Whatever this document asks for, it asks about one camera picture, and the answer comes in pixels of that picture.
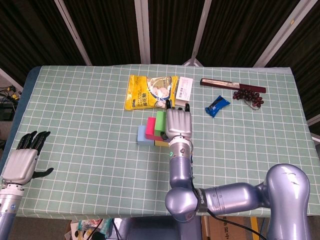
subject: black curtain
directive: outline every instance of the black curtain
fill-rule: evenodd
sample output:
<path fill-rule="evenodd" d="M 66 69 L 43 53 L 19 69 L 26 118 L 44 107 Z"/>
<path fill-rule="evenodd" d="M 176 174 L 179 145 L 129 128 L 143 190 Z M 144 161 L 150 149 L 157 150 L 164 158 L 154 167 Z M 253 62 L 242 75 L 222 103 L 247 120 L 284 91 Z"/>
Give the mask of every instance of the black curtain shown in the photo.
<path fill-rule="evenodd" d="M 93 65 L 139 64 L 134 0 L 64 0 Z"/>
<path fill-rule="evenodd" d="M 267 67 L 290 67 L 306 119 L 320 114 L 320 1 L 304 17 Z"/>
<path fill-rule="evenodd" d="M 252 67 L 298 0 L 213 0 L 197 59 L 208 67 Z"/>
<path fill-rule="evenodd" d="M 148 0 L 152 64 L 182 65 L 192 55 L 204 0 Z"/>
<path fill-rule="evenodd" d="M 318 121 L 317 123 L 309 126 L 309 129 L 310 129 L 311 133 L 320 136 L 320 121 Z"/>
<path fill-rule="evenodd" d="M 0 68 L 22 86 L 35 66 L 85 64 L 53 0 L 1 0 L 0 16 Z"/>

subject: pink block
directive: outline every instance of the pink block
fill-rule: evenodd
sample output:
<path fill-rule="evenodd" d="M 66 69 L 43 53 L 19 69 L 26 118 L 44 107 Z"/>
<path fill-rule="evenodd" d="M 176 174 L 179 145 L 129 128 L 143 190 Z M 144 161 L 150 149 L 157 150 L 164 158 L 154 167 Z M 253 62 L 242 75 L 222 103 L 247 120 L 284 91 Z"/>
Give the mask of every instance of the pink block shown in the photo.
<path fill-rule="evenodd" d="M 145 129 L 145 138 L 150 140 L 164 141 L 162 137 L 155 136 L 155 125 L 156 125 L 156 118 L 148 117 L 148 122 L 146 123 L 146 129 Z"/>

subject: black robotic fingers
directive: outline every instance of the black robotic fingers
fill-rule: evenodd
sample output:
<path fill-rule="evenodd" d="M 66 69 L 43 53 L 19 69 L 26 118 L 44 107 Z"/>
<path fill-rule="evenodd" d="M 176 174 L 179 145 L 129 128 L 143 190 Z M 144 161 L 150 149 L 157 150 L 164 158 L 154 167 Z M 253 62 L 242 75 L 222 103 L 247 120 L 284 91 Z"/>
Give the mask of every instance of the black robotic fingers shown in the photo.
<path fill-rule="evenodd" d="M 39 155 L 42 147 L 45 144 L 45 140 L 49 135 L 50 135 L 49 131 L 42 131 L 38 133 L 38 135 L 34 138 L 29 148 L 38 150 L 37 155 Z"/>
<path fill-rule="evenodd" d="M 37 136 L 37 131 L 33 131 L 32 133 L 27 133 L 24 135 L 20 142 L 18 143 L 17 150 L 20 149 L 35 149 L 38 151 L 37 155 L 40 155 L 41 149 L 44 146 L 44 143 L 46 141 L 46 138 L 50 135 L 49 131 L 42 131 L 38 133 Z M 42 178 L 45 176 L 48 176 L 50 173 L 53 171 L 53 167 L 50 167 L 46 171 L 35 171 L 33 172 L 32 178 Z"/>
<path fill-rule="evenodd" d="M 167 100 L 165 101 L 165 106 L 166 106 L 166 109 L 170 109 L 170 108 L 171 108 L 171 102 L 170 102 L 169 99 L 167 99 Z M 186 103 L 186 104 L 185 104 L 184 111 L 190 112 L 190 105 L 189 105 L 189 103 Z"/>

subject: table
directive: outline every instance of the table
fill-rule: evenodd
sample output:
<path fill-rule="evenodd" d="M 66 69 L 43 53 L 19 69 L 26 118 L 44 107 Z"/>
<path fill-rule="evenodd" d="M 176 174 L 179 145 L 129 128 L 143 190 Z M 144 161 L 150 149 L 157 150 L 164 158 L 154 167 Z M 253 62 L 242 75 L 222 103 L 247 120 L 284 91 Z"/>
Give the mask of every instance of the table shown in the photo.
<path fill-rule="evenodd" d="M 169 149 L 137 145 L 138 126 L 159 109 L 124 110 L 129 75 L 194 79 L 191 92 L 196 188 L 262 182 L 269 168 L 291 163 L 309 177 L 309 215 L 320 215 L 320 164 L 289 68 L 175 65 L 42 66 L 28 75 L 1 161 L 29 132 L 51 131 L 25 186 L 19 216 L 63 219 L 168 215 Z M 200 79 L 266 87 L 253 111 L 233 91 Z M 215 118 L 204 108 L 219 95 L 231 104 Z M 269 209 L 237 213 L 269 216 Z"/>

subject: white card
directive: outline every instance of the white card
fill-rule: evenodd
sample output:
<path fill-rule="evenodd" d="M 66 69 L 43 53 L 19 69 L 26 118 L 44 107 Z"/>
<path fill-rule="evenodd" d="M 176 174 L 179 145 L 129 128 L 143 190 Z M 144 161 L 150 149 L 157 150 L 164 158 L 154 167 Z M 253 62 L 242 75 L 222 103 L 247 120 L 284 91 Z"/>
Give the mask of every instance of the white card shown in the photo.
<path fill-rule="evenodd" d="M 176 105 L 184 106 L 189 102 L 193 81 L 194 80 L 192 78 L 184 76 L 179 78 L 179 84 L 175 95 Z"/>

